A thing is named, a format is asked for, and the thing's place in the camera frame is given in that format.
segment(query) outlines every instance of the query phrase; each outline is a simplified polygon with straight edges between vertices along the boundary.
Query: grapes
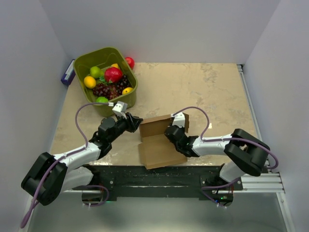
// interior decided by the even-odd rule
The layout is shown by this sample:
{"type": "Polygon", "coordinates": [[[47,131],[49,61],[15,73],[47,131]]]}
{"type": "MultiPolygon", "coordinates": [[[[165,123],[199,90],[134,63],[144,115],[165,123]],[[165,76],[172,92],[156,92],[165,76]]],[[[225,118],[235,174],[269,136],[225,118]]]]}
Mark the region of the grapes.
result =
{"type": "Polygon", "coordinates": [[[123,75],[121,79],[116,83],[108,84],[108,85],[105,85],[103,83],[97,84],[93,88],[92,92],[97,97],[105,97],[108,100],[111,100],[111,99],[121,96],[122,91],[127,87],[132,87],[132,86],[127,78],[127,75],[123,75]]]}

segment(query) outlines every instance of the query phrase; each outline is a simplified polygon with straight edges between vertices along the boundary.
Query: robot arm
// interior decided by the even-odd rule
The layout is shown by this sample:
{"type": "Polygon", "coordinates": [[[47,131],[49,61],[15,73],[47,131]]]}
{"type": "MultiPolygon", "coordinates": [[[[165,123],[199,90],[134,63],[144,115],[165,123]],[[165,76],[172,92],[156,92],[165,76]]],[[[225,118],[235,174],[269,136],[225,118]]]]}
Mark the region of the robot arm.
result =
{"type": "Polygon", "coordinates": [[[269,150],[269,147],[262,141],[242,129],[235,129],[232,134],[221,137],[187,136],[184,132],[183,113],[172,115],[172,117],[174,121],[166,129],[165,136],[175,145],[178,152],[187,157],[228,155],[231,158],[232,161],[221,168],[219,178],[207,180],[209,185],[226,184],[244,174],[261,175],[268,153],[252,143],[237,141],[237,139],[258,143],[269,150]]]}
{"type": "Polygon", "coordinates": [[[126,107],[126,103],[118,102],[112,109],[116,114],[117,121],[112,117],[103,119],[98,131],[94,133],[88,144],[54,156],[47,152],[42,153],[22,181],[21,187],[34,196],[43,175],[53,163],[63,157],[50,171],[40,188],[38,202],[48,205],[55,200],[60,192],[88,185],[94,174],[82,166],[106,156],[112,148],[112,142],[118,136],[125,131],[135,132],[143,120],[130,113],[125,113],[126,107]]]}

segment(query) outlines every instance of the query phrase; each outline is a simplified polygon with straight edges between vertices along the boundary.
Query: white wall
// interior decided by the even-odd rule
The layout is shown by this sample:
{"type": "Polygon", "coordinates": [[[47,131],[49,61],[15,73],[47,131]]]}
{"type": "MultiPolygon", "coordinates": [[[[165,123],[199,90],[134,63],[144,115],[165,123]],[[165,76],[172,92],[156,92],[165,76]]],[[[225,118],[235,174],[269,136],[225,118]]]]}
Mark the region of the white wall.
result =
{"type": "Polygon", "coordinates": [[[70,58],[244,63],[280,0],[40,0],[70,58]]]}
{"type": "Polygon", "coordinates": [[[282,0],[245,63],[262,137],[280,160],[297,231],[308,231],[309,1],[282,0]]]}
{"type": "Polygon", "coordinates": [[[69,63],[38,0],[0,7],[0,231],[15,232],[28,194],[21,181],[50,146],[69,63]]]}

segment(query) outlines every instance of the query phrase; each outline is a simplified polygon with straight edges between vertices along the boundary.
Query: yellow fruit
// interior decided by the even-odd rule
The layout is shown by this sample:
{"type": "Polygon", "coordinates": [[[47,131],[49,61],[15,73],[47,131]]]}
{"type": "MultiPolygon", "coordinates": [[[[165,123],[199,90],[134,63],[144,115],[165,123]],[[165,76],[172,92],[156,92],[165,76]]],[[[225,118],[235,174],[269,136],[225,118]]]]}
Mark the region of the yellow fruit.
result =
{"type": "Polygon", "coordinates": [[[112,64],[111,67],[115,67],[117,69],[120,69],[118,64],[112,64]]]}
{"type": "Polygon", "coordinates": [[[132,90],[133,90],[133,88],[131,88],[131,87],[125,88],[125,89],[122,91],[122,94],[127,94],[127,93],[131,92],[132,90]]]}
{"type": "Polygon", "coordinates": [[[92,76],[87,76],[84,78],[84,84],[87,88],[94,88],[96,86],[96,80],[92,76]]]}

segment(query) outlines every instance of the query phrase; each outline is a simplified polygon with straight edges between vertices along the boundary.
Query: black mounting plate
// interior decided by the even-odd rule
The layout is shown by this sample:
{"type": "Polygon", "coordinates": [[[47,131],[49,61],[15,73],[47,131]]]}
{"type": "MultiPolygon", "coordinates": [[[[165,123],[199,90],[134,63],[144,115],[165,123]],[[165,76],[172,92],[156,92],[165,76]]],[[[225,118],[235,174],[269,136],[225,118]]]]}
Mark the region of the black mounting plate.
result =
{"type": "MultiPolygon", "coordinates": [[[[101,183],[109,192],[109,201],[117,197],[169,197],[199,198],[208,200],[201,191],[206,179],[219,175],[221,166],[172,166],[147,170],[144,166],[93,166],[100,173],[101,183]]],[[[242,183],[234,184],[234,190],[242,190],[242,183]]],[[[213,194],[205,191],[214,199],[226,194],[213,194]]],[[[100,193],[84,193],[83,199],[100,199],[100,193]]]]}

